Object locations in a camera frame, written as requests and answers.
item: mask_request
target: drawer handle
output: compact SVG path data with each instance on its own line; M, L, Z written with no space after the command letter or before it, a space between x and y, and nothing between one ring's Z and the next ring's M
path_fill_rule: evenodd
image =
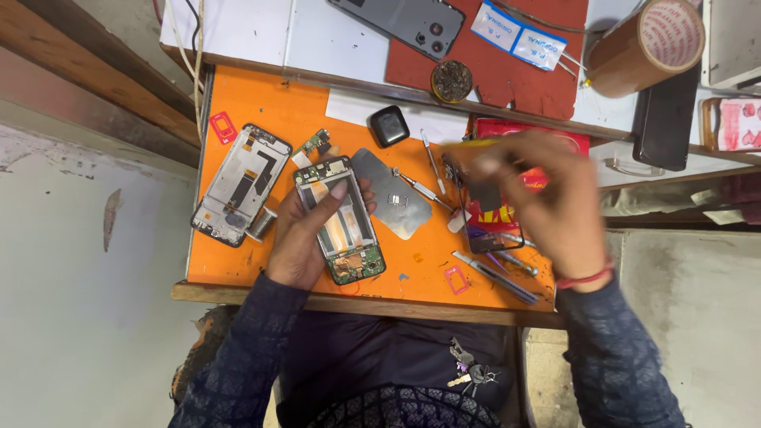
M635 177L660 177L661 175L666 174L666 171L663 168L658 168L658 167L650 167L649 174L627 171L621 168L621 164L619 163L618 158L605 159L605 166L607 168L614 170L615 172L620 172L621 174L626 174L626 175L633 175Z

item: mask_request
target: left hand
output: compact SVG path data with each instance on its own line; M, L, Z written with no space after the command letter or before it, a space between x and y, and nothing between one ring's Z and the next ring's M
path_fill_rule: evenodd
M338 155L333 146L318 162ZM377 207L368 202L375 197L367 178L357 180L368 213ZM346 186L337 184L310 212L306 212L294 187L283 199L275 221L275 244L269 253L264 274L276 283L296 289L312 290L325 269L325 257L317 243L317 233L338 211L347 193Z

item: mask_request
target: dark patterned shirt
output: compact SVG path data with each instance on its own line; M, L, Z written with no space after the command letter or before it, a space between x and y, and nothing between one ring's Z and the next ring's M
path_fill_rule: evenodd
M260 275L216 358L193 379L170 427L262 426L269 392L308 292ZM586 428L684 428L661 374L658 349L614 280L604 289L558 292L568 329L574 393ZM461 394L391 385L336 403L310 428L494 428L497 417Z

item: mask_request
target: tape roll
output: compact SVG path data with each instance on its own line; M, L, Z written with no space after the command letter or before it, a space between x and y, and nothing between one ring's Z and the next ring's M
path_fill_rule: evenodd
M592 48L592 88L621 98L691 69L705 47L702 19L685 0L654 0Z

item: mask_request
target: red work mat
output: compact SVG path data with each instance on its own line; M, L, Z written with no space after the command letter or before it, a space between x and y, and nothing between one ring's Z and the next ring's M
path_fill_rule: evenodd
M515 100L514 109L525 113L570 120L576 102L576 78L560 65L546 72L493 46L470 30L481 7L480 0L448 0L452 7L466 16L465 24L454 41L452 50L444 57L467 65L473 73L473 85L478 88L484 104L507 107ZM587 21L587 0L508 0L522 11L553 24L584 28ZM555 34L568 41L565 51L581 58L583 34L553 30L524 18L519 21ZM562 59L578 75L578 66ZM425 91L431 90L431 73L438 63L397 39L391 40L386 64L386 81Z

